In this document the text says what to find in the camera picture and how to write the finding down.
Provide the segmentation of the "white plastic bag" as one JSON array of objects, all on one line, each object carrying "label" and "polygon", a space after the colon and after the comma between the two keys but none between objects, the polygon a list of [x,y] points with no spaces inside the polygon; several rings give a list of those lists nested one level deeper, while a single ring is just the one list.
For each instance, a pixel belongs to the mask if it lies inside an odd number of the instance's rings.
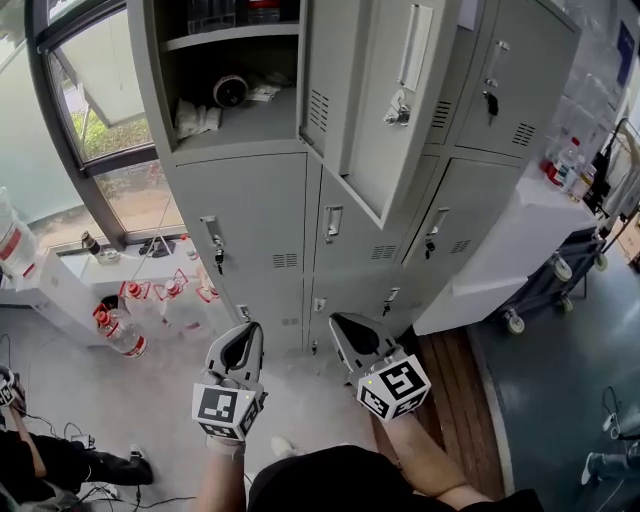
[{"label": "white plastic bag", "polygon": [[207,131],[217,131],[221,117],[222,110],[219,108],[207,109],[204,105],[196,107],[191,102],[179,99],[174,120],[176,137],[183,140]]}]

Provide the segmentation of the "person's black shirt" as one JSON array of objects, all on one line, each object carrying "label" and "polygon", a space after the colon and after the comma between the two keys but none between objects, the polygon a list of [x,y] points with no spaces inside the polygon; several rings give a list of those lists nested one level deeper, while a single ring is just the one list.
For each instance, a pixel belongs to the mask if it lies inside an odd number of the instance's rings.
[{"label": "person's black shirt", "polygon": [[456,510],[419,495],[386,457],[341,445],[283,458],[251,487],[247,512],[544,512],[535,491]]}]

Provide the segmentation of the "person's left forearm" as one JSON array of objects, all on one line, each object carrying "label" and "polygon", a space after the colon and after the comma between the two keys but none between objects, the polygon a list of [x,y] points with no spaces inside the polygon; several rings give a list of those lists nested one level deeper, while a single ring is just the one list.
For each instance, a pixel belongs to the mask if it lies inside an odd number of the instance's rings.
[{"label": "person's left forearm", "polygon": [[208,436],[209,459],[196,499],[196,512],[246,512],[244,442]]}]

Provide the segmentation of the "locker door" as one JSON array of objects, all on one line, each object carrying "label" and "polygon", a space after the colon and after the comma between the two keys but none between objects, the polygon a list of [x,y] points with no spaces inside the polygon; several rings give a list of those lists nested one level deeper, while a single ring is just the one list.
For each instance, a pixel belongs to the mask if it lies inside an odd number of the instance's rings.
[{"label": "locker door", "polygon": [[416,173],[462,0],[302,0],[297,136],[385,228]]}]

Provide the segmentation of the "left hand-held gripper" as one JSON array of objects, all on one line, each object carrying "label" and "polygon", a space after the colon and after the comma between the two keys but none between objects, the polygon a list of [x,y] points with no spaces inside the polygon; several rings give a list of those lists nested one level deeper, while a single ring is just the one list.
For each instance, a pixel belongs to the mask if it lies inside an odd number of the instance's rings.
[{"label": "left hand-held gripper", "polygon": [[194,384],[192,419],[208,436],[238,442],[246,440],[267,397],[258,382],[263,345],[264,333],[258,322],[233,327],[212,343],[205,369],[228,375],[245,368],[248,381],[209,379]]}]

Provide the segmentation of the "white water dispenser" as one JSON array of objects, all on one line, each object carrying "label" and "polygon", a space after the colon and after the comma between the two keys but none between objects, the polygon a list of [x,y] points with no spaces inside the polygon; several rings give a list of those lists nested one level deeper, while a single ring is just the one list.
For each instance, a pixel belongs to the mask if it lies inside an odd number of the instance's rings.
[{"label": "white water dispenser", "polygon": [[37,255],[26,278],[0,286],[0,306],[29,306],[85,347],[104,345],[93,316],[99,303],[98,295],[51,249]]}]

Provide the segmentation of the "clothes rack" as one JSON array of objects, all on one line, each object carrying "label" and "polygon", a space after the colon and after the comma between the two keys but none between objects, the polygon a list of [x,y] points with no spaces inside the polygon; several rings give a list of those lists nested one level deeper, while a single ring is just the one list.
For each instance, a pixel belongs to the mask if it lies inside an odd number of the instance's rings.
[{"label": "clothes rack", "polygon": [[640,133],[623,118],[614,142],[619,142],[620,148],[606,176],[610,191],[600,206],[604,214],[601,226],[609,231],[620,216],[633,217],[640,204]]}]

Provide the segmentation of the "clear jug with red label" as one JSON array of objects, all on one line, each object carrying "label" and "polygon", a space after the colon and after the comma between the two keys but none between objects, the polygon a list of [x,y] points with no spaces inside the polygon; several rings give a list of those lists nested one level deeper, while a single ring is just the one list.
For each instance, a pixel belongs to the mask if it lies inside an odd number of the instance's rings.
[{"label": "clear jug with red label", "polygon": [[100,304],[93,312],[97,330],[104,340],[127,358],[141,356],[148,344],[140,326],[131,315],[118,308],[108,309]]}]

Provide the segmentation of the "round black and white device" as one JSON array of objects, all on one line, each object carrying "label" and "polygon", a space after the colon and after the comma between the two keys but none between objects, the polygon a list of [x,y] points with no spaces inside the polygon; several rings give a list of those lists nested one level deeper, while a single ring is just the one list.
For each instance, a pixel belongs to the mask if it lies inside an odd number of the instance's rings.
[{"label": "round black and white device", "polygon": [[242,104],[248,94],[249,87],[244,78],[237,74],[221,77],[213,86],[214,103],[222,109],[234,108]]}]

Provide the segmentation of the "white cart with wheels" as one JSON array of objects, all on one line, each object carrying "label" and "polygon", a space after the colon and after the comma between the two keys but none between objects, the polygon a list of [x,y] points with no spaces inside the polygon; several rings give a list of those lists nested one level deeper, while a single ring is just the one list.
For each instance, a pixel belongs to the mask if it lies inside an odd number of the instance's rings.
[{"label": "white cart with wheels", "polygon": [[486,319],[569,235],[595,225],[587,206],[563,194],[541,171],[527,171],[478,249],[413,323],[414,332],[428,335]]}]

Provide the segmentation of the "grey metal locker cabinet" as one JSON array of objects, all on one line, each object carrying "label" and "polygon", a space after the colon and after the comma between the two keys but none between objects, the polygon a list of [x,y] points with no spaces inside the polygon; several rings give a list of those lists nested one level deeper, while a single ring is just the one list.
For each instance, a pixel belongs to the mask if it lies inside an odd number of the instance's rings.
[{"label": "grey metal locker cabinet", "polygon": [[[552,0],[479,0],[458,26],[416,173],[385,228],[297,136],[300,12],[291,27],[187,31],[187,0],[127,0],[144,107],[170,189],[233,320],[271,351],[326,349],[329,316],[403,333],[462,270],[506,209],[556,109],[580,30]],[[280,85],[230,109],[215,83]],[[499,100],[488,125],[483,92]],[[222,110],[178,140],[178,100]]]}]

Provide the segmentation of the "blue wall poster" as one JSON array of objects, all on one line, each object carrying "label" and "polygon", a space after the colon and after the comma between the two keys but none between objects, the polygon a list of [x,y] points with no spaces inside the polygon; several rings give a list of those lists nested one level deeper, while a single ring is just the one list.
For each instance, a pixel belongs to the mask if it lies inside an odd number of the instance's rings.
[{"label": "blue wall poster", "polygon": [[620,22],[620,30],[616,48],[620,54],[620,66],[617,74],[617,84],[623,88],[629,77],[632,57],[634,55],[635,40],[626,24]]}]

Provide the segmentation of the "large clear water bottle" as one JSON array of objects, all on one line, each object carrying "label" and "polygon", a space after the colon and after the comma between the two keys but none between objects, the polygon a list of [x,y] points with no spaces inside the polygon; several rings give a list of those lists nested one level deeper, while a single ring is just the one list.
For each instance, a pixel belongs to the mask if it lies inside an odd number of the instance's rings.
[{"label": "large clear water bottle", "polygon": [[37,240],[0,186],[0,266],[12,278],[26,278],[36,266]]}]

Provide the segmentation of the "black framed window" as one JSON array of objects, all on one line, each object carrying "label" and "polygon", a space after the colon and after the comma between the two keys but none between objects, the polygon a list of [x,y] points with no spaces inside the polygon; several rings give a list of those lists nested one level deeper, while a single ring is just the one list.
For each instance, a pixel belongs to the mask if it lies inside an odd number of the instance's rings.
[{"label": "black framed window", "polygon": [[27,55],[45,126],[79,205],[36,221],[77,251],[88,232],[123,249],[185,233],[136,75],[126,0],[26,0]]}]

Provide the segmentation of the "grey wheeled cart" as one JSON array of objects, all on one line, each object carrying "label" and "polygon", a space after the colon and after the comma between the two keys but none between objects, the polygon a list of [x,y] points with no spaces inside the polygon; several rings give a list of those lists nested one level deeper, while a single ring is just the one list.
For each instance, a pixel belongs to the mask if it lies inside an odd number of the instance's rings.
[{"label": "grey wheeled cart", "polygon": [[521,334],[525,329],[523,315],[526,312],[549,306],[571,312],[573,303],[569,293],[583,280],[584,296],[587,296],[588,272],[592,268],[600,272],[607,268],[605,244],[597,227],[571,233],[489,319],[501,323],[511,334]]}]

